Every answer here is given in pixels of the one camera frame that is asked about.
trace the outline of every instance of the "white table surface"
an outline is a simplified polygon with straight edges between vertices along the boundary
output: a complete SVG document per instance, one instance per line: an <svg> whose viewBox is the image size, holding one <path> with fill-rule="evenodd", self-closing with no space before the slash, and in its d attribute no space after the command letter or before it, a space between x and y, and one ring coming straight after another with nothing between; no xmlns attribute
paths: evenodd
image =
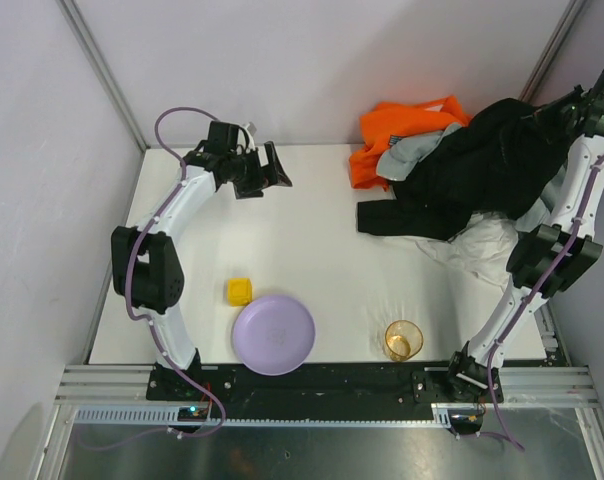
<svg viewBox="0 0 604 480"><path fill-rule="evenodd" d="M233 187L224 185L195 214L177 246L186 278L180 306L204 363L239 362L231 332L241 309L226 302L232 277L249 277L254 298L286 293L307 306L316 322L309 362L387 360L379 337L397 319L415 322L424 334L424 348L413 360L447 360L488 319L499 288L440 265L417 247L395 247L356 231L356 203L389 194L351 189L348 157L355 148L277 147L293 188L238 201ZM129 225L166 194L177 168L163 150L147 152ZM544 357L529 318L507 358ZM124 298L111 286L90 363L154 360L148 327L129 320Z"/></svg>

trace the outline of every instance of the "lavender plastic plate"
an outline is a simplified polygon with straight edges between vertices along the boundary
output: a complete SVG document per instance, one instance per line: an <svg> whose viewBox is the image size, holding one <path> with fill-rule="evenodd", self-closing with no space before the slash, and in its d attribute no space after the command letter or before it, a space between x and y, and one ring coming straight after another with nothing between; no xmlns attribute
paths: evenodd
<svg viewBox="0 0 604 480"><path fill-rule="evenodd" d="M251 302L233 326L233 348L248 368L262 375L283 375L311 353L315 323L304 305L286 295Z"/></svg>

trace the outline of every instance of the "metal floor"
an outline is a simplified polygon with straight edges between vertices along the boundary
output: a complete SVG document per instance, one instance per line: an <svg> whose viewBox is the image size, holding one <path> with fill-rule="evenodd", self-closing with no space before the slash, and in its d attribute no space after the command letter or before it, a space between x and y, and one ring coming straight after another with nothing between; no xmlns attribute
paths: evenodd
<svg viewBox="0 0 604 480"><path fill-rule="evenodd" d="M489 438L455 438L442 429L226 427L204 439L164 433L107 452L71 441L63 479L589 480L595 475L573 410L504 412L527 451ZM100 446L147 427L76 425ZM489 411L485 431L497 431Z"/></svg>

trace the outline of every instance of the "black clothing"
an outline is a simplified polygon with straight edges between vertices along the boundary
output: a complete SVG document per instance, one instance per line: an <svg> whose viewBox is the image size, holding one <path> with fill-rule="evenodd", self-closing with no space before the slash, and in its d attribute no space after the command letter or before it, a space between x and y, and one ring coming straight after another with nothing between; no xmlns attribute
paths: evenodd
<svg viewBox="0 0 604 480"><path fill-rule="evenodd" d="M536 123L536 108L501 100L448 135L401 182L395 200L358 204L358 231L448 240L474 212L524 215L566 161L568 135Z"/></svg>

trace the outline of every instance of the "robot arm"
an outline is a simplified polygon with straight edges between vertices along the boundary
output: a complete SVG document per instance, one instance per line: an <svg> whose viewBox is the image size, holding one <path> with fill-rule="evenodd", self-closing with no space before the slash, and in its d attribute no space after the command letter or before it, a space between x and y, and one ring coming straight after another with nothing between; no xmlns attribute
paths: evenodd
<svg viewBox="0 0 604 480"><path fill-rule="evenodd" d="M177 178L170 193L137 225L117 227L111 235L113 284L120 295L126 294L133 246L143 235L134 260L131 304L154 325L167 356L181 369L189 367L196 348L186 331L178 303L184 274L175 244L195 212L222 184L232 182L238 199L261 197L262 190L270 186L292 185L273 143L264 145L268 163L260 165L250 130L250 125L211 122L207 140L184 157L185 174ZM244 145L238 145L240 131ZM169 367L160 352L158 362Z"/></svg>
<svg viewBox="0 0 604 480"><path fill-rule="evenodd" d="M505 351L526 321L520 317L531 317L556 292L569 288L602 251L593 237L604 190L604 71L586 95L576 89L565 99L549 106L556 109L554 116L549 109L541 111L543 121L553 118L556 127L565 126L575 139L560 199L549 225L540 225L518 242L507 263L511 279L506 292L484 327L454 354L448 381L461 397L486 393L487 370L502 366Z"/></svg>

